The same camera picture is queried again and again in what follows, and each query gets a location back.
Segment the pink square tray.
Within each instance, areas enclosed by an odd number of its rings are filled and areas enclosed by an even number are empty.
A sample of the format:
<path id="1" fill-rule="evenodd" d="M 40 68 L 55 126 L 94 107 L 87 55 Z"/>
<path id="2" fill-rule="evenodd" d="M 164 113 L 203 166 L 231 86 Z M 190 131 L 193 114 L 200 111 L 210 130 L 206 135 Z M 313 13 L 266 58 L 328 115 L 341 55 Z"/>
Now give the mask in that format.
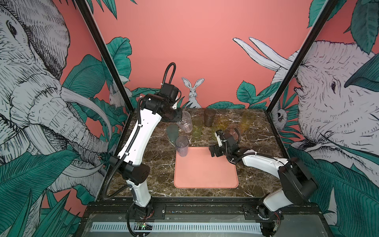
<path id="1" fill-rule="evenodd" d="M 234 189 L 238 185 L 236 166 L 225 156 L 213 157 L 207 147 L 189 147 L 185 157 L 176 154 L 176 188 Z"/>

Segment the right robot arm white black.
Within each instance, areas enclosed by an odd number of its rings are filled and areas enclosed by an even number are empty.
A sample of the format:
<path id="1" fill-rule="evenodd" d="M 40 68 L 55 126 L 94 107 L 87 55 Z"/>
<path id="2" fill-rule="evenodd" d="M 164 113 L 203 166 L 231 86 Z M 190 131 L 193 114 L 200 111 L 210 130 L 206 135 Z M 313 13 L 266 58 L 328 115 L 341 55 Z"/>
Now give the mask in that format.
<path id="1" fill-rule="evenodd" d="M 306 204 L 318 189 L 316 179 L 301 159 L 263 155 L 241 147 L 239 141 L 228 132 L 217 130 L 214 134 L 218 144 L 209 147 L 212 157 L 225 156 L 233 165 L 242 162 L 245 166 L 259 169 L 279 179 L 281 188 L 263 197 L 256 207 L 261 219 L 270 219 L 283 207 Z"/>

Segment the clear short glass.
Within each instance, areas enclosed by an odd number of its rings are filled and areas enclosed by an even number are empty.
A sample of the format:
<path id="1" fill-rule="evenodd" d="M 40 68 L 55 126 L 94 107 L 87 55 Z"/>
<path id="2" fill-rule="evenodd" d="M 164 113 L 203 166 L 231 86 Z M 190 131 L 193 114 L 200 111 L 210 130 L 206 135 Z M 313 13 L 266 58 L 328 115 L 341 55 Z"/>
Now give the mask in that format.
<path id="1" fill-rule="evenodd" d="M 187 111 L 182 111 L 182 118 L 179 122 L 176 122 L 176 124 L 179 126 L 180 129 L 182 129 L 185 133 L 191 133 L 193 126 L 192 126 L 192 119 L 191 115 Z"/>

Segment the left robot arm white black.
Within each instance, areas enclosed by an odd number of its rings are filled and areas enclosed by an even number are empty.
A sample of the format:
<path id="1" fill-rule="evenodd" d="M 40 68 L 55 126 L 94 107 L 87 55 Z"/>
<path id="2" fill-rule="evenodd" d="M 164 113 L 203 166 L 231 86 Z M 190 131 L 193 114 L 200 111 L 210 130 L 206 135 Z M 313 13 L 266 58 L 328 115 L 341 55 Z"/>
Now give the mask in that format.
<path id="1" fill-rule="evenodd" d="M 142 163 L 146 146 L 160 121 L 181 121 L 182 109 L 177 107 L 176 99 L 162 94 L 147 94 L 138 100 L 136 115 L 136 124 L 124 147 L 118 155 L 110 158 L 110 162 L 115 161 L 115 164 L 109 177 L 105 180 L 101 197 L 103 200 L 112 199 L 129 187 L 132 190 L 135 204 L 145 208 L 151 201 L 147 185 L 150 168 Z M 124 170 L 121 173 L 127 184 L 108 195 L 110 182 L 122 166 L 124 166 Z"/>

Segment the clear bluish tall glass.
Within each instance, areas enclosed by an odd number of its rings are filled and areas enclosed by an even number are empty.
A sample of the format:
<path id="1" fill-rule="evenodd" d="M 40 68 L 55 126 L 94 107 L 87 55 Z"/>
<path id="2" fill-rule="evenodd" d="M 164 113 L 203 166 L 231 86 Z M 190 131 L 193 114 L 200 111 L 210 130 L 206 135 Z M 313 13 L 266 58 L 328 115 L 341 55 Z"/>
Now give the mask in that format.
<path id="1" fill-rule="evenodd" d="M 175 140 L 175 146 L 179 156 L 185 157 L 188 154 L 189 140 L 186 136 L 179 136 Z"/>

